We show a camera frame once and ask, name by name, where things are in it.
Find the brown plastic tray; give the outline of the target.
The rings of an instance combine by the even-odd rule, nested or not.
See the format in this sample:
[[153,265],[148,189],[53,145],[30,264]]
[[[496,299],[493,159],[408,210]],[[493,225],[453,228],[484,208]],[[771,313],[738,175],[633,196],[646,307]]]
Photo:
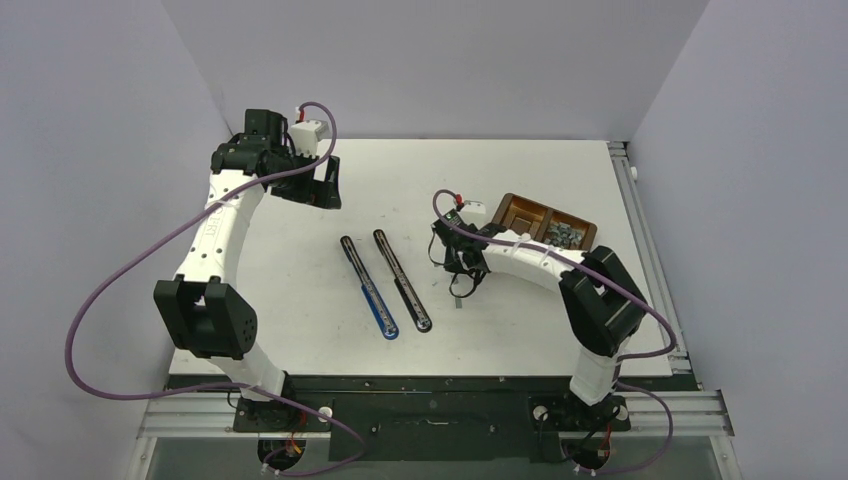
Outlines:
[[582,251],[590,251],[593,248],[597,234],[597,226],[594,223],[514,193],[503,196],[492,220],[493,223],[503,225],[517,234],[529,234],[533,240],[543,244],[546,244],[544,235],[552,221],[585,228],[586,249]]

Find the black stapler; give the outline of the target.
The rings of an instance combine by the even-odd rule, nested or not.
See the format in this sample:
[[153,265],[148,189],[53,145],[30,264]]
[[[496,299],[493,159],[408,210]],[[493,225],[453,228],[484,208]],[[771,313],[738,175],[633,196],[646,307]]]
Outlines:
[[394,277],[395,287],[397,288],[401,299],[404,301],[415,328],[421,333],[430,332],[433,327],[432,319],[427,313],[398,257],[389,244],[385,232],[382,229],[376,229],[373,231],[372,235],[378,250],[385,259],[389,270]]

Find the blue stapler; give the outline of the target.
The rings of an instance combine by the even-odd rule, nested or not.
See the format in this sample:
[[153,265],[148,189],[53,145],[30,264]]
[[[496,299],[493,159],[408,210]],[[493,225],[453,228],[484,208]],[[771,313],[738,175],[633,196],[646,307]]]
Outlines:
[[347,235],[342,236],[340,238],[340,245],[359,278],[362,293],[376,320],[381,335],[387,340],[396,339],[399,335],[398,326],[359,256],[352,238]]

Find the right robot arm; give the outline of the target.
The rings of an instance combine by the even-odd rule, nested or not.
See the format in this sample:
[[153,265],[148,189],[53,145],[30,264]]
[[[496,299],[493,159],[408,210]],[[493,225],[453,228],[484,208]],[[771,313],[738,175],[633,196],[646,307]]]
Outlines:
[[639,330],[645,297],[614,251],[568,250],[489,223],[467,223],[456,210],[431,225],[445,248],[442,267],[476,282],[491,273],[516,277],[559,294],[572,334],[580,345],[565,401],[567,419],[589,428],[605,413],[621,357]]

